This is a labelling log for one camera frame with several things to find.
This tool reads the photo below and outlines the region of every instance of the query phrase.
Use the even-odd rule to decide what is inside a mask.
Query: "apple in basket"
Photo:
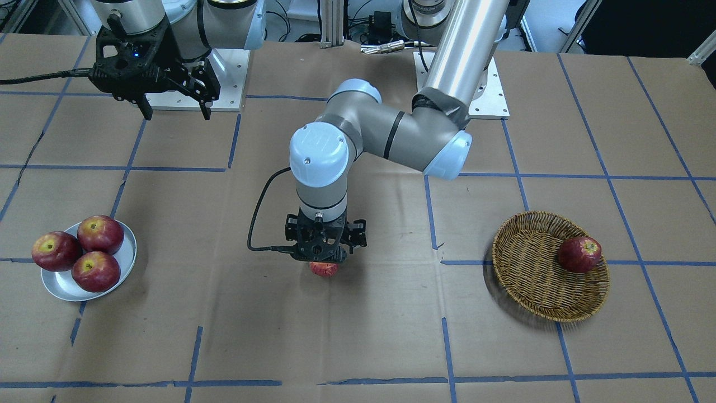
[[[64,231],[53,231],[42,235],[32,245],[32,260],[51,272],[65,272],[72,269],[72,265],[80,256],[82,256],[82,247],[79,241]]]
[[[337,263],[311,262],[311,271],[321,277],[331,277],[338,271]]]
[[[109,253],[88,252],[72,266],[72,279],[85,291],[103,293],[120,281],[120,264]]]
[[[592,237],[573,237],[559,247],[557,261],[565,270],[586,273],[592,270],[601,258],[601,245]]]
[[[125,230],[119,222],[105,215],[94,215],[79,223],[77,239],[84,250],[115,254],[122,246]]]

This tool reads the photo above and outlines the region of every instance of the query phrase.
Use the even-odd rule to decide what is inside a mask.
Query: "white mounting plate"
[[[423,52],[425,64],[430,66],[434,52]],[[417,89],[421,90],[427,79],[427,72],[420,61],[420,53],[413,52],[415,60],[415,76],[417,78]],[[488,83],[480,97],[475,96],[470,103],[470,119],[501,119],[510,116],[510,108],[507,107],[507,100],[502,89],[502,82],[497,71],[495,58],[490,60],[488,65]]]
[[[214,49],[211,66],[221,84],[219,99],[210,106],[216,112],[240,112],[243,100],[250,50]],[[177,91],[147,94],[147,100],[156,110],[200,110],[199,102]]]

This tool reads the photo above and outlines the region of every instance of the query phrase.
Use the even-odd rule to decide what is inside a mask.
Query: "white plate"
[[[124,242],[122,242],[120,250],[113,255],[115,259],[117,259],[117,263],[120,264],[120,281],[115,284],[114,287],[103,293],[91,293],[81,289],[77,285],[72,278],[72,270],[64,272],[51,272],[45,269],[40,269],[42,271],[42,283],[50,294],[61,300],[80,302],[99,298],[112,292],[112,290],[122,284],[125,278],[127,278],[132,271],[132,267],[134,267],[135,260],[137,259],[137,239],[134,236],[134,232],[132,232],[129,227],[127,227],[123,222],[117,222],[119,222],[125,230]],[[65,232],[73,236],[77,236],[78,227],[79,222],[70,228],[67,228]]]

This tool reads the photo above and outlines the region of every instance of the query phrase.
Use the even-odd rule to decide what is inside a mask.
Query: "woven basket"
[[[595,314],[609,294],[609,268],[601,257],[587,273],[557,263],[564,240],[589,236],[572,221],[550,212],[522,212],[505,221],[493,240],[493,266],[507,293],[530,312],[558,322]]]

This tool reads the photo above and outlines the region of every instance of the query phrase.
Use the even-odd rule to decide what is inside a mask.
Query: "light blue joint cap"
[[[332,184],[348,167],[348,141],[336,126],[313,122],[298,129],[289,145],[291,170],[308,187]]]
[[[263,46],[263,30],[266,28],[266,2],[258,0],[254,9],[251,25],[248,27],[244,49],[259,49]]]
[[[346,91],[360,91],[361,93],[366,93],[372,96],[373,99],[375,99],[378,103],[383,103],[383,99],[380,97],[378,89],[370,85],[370,82],[367,82],[366,80],[361,80],[359,78],[349,78],[338,86],[338,89],[335,93],[333,93],[333,95],[345,93]]]
[[[470,144],[473,137],[465,131],[458,131],[445,147],[442,147],[439,153],[427,165],[423,173],[428,176],[437,176],[438,178],[452,181],[458,177],[460,170],[465,165],[465,159],[468,158]]]

